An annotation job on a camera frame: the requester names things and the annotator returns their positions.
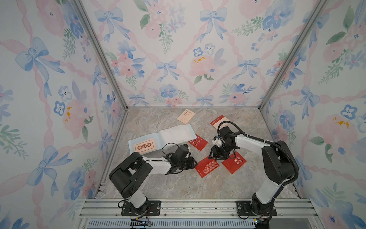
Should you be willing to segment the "cream card red circles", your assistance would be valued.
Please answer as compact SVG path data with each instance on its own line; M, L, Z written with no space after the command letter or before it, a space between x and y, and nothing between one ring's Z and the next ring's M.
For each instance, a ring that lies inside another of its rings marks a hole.
M143 155L157 150L157 146L154 139L151 138L133 145L132 149L134 152L138 152L139 154Z

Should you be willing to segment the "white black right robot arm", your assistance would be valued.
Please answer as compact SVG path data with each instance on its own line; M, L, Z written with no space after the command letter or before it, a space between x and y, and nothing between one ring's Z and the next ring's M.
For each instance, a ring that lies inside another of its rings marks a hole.
M226 160L237 149L245 148L262 156L266 178L261 188L252 196L250 210L262 215L273 209L274 201L286 185L297 180L299 166L286 142L272 142L248 135L239 130L231 131L226 126L213 138L210 159Z

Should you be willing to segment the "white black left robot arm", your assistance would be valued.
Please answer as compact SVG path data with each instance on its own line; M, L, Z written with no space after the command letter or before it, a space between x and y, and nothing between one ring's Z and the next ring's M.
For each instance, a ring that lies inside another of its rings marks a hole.
M164 153L161 158L148 158L134 152L110 172L109 180L134 210L143 211L148 206L148 198L140 186L149 175L176 175L198 165L187 144L174 145L177 149Z

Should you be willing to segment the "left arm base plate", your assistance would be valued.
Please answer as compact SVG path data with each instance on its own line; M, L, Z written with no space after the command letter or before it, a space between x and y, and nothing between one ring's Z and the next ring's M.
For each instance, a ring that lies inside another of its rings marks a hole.
M125 201L120 208L122 209L122 216L160 216L161 201L148 200L139 208L136 208L132 203Z

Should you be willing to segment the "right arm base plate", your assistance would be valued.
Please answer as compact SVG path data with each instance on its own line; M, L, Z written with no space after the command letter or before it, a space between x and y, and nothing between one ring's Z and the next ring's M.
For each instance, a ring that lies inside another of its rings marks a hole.
M239 200L235 202L240 217L250 216L277 216L274 203L262 204L260 201Z

